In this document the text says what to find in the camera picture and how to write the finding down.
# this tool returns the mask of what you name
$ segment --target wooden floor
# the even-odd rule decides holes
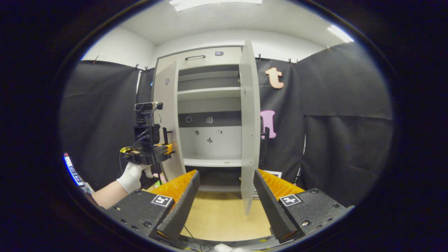
[[[245,215],[240,193],[198,191],[185,226],[194,238],[238,241],[270,236],[270,225],[260,200]],[[181,235],[190,236],[185,230]]]

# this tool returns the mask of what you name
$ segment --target cabinet handle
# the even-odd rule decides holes
[[[197,55],[197,56],[186,57],[185,60],[187,61],[188,59],[196,58],[196,57],[201,57],[203,59],[203,58],[205,58],[205,55]]]

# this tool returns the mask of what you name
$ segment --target checkerboard sticker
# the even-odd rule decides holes
[[[297,198],[294,194],[281,197],[280,200],[282,201],[283,205],[286,207],[301,202],[301,200],[299,198]]]
[[[163,207],[168,207],[169,203],[172,201],[171,197],[167,197],[167,196],[162,196],[162,195],[157,195],[152,201],[151,203],[156,204],[156,205],[161,205]]]

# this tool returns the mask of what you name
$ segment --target white glove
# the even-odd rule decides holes
[[[233,248],[222,243],[216,245],[214,249],[216,252],[250,252],[248,249],[245,248]]]
[[[151,165],[136,165],[129,162],[126,166],[125,172],[123,172],[123,175],[118,178],[117,181],[126,190],[126,192],[131,193],[142,187],[140,177],[142,176],[143,170],[145,170],[147,177],[149,177],[148,174],[152,177]]]

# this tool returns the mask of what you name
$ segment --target open cabinet door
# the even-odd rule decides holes
[[[260,156],[260,91],[254,51],[249,40],[240,59],[241,80],[241,195],[246,215],[254,198],[254,172]]]
[[[167,128],[168,142],[173,144],[175,153],[162,162],[163,172],[167,180],[175,179],[185,174],[181,142],[179,140],[179,121],[177,115],[177,79],[179,77],[180,61],[175,60],[155,76],[154,101],[163,102],[162,110],[154,111],[154,123],[160,124],[160,143],[164,142],[163,127]]]

